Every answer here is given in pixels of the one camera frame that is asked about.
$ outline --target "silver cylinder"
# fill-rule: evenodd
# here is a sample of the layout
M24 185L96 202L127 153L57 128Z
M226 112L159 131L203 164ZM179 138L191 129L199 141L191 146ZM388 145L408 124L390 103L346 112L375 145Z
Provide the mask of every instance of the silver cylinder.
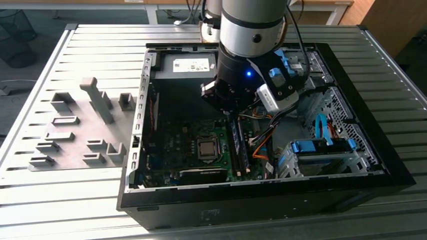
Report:
M271 28L256 29L239 26L224 16L220 19L219 39L228 52L246 58L266 54L275 46L280 24ZM260 35L262 41L254 42L254 36Z
M206 9L211 17L222 16L223 0L207 0Z
M223 10L248 23L270 23L286 12L287 0L224 0Z
M272 50L287 0L224 0L220 42L234 55L262 56Z

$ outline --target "robotic arm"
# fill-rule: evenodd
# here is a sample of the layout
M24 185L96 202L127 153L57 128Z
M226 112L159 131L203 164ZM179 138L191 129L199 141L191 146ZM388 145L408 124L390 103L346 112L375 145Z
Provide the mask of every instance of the robotic arm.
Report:
M214 81L202 85L202 97L226 114L246 110L256 95L270 113L278 113L299 100L296 90L304 81L300 76L290 76L275 54L284 39L287 24L280 28L280 23L287 4L286 0L222 3L218 73Z

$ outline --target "white cable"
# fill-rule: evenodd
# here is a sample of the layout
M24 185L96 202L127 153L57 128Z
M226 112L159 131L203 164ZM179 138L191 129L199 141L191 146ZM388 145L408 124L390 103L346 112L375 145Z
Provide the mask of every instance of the white cable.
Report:
M37 82L37 80L29 80L29 79L16 79L16 80L1 80L0 82Z
M198 9L199 9L199 6L200 6L200 2L202 2L202 0L199 0L198 5L196 5L196 0L192 1L192 6L191 6L191 9L190 9L188 17L187 17L186 20L176 20L176 21L174 22L174 24L175 24L176 26L179 26L179 25L182 25L182 24L184 24L184 23L188 22L188 20L190 20L190 19L192 18L192 16L194 16L194 14L196 14L196 12L198 12Z
M246 115L246 114L239 114L239 116L251 118L251 119L263 119L262 117L256 117L256 116L251 116L251 115Z

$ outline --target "white table leg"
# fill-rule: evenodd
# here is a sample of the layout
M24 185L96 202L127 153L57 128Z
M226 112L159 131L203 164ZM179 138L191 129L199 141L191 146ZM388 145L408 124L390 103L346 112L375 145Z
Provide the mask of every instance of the white table leg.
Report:
M328 17L326 25L338 25L343 18L344 12L347 9L347 5L338 5L331 16Z
M148 16L148 23L158 25L158 5L155 4L147 4L146 5L146 11Z

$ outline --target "label sticker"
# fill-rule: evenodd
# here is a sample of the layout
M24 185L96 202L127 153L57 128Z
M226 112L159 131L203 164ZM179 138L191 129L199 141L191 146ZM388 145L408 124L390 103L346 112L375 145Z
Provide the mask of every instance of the label sticker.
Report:
M267 162L267 164L266 164L266 169L268 170L268 172L270 172L271 174L274 173L275 168L274 168L274 166L270 164L270 162Z
M290 64L291 69L302 69L302 64Z
M208 58L187 58L174 60L174 73L208 72Z

